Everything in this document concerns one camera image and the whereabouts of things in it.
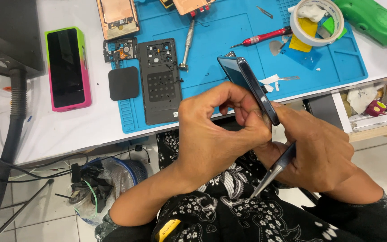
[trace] white tape roll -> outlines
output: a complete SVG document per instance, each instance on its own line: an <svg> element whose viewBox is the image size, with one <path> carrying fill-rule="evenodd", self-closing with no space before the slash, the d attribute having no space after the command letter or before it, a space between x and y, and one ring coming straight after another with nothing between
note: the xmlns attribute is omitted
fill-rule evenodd
<svg viewBox="0 0 387 242"><path fill-rule="evenodd" d="M318 5L324 8L334 19L334 34L326 39L318 39L309 36L298 22L298 9L304 5ZM343 13L337 7L337 5L330 0L301 0L291 14L291 29L297 38L311 46L325 46L329 43L333 43L341 35L344 28Z"/></svg>

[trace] black floral fabric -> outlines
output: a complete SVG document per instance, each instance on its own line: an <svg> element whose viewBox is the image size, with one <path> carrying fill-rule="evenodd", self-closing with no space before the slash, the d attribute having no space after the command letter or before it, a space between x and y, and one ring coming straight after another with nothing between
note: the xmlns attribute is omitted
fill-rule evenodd
<svg viewBox="0 0 387 242"><path fill-rule="evenodd" d="M160 168L177 162L178 130L158 134L157 141ZM278 188L282 184L273 182L258 197L250 199L265 173L254 152L247 152L198 190L170 198L161 208L156 223L148 224L153 229L151 234L116 240L123 229L108 223L113 232L104 231L111 236L97 238L103 242L144 239L153 242L168 221L177 219L180 224L164 241L387 241L386 195L368 205L350 205L322 195L317 206L303 210L280 200Z"/></svg>

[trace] green heat gun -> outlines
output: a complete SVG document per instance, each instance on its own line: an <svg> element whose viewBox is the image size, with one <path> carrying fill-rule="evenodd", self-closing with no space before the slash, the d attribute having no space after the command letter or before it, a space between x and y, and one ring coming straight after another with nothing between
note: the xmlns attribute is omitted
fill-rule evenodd
<svg viewBox="0 0 387 242"><path fill-rule="evenodd" d="M374 0L335 0L345 19L359 32L387 46L387 9Z"/></svg>

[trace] hand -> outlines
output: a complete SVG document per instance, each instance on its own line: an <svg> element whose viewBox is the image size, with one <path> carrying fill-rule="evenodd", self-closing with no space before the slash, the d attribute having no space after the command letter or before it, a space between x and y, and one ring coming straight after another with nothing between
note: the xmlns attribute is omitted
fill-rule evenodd
<svg viewBox="0 0 387 242"><path fill-rule="evenodd" d="M215 107L225 115L228 107L244 128L227 131L210 121ZM266 143L271 132L262 120L252 93L229 81L183 100L179 114L179 157L173 163L191 192L226 170L239 156Z"/></svg>
<svg viewBox="0 0 387 242"><path fill-rule="evenodd" d="M296 158L277 176L278 181L310 192L327 192L357 172L358 168L350 161L354 151L345 132L306 111L295 111L277 102L272 104L288 141L297 141ZM269 168L287 147L267 142L254 151Z"/></svg>

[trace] red screwdriver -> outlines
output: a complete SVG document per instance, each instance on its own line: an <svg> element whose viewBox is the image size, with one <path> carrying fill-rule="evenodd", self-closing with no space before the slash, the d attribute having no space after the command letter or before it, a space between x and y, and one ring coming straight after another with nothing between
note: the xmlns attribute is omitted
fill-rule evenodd
<svg viewBox="0 0 387 242"><path fill-rule="evenodd" d="M286 26L284 28L278 29L276 31L273 31L273 32L270 32L270 33L267 33L267 34L250 37L248 39L245 39L243 41L243 43L231 46L231 48L239 46L239 45L250 46L250 45L262 42L264 40L270 39L270 38L275 37L275 36L287 35L287 34L290 34L290 33L292 33L291 26Z"/></svg>

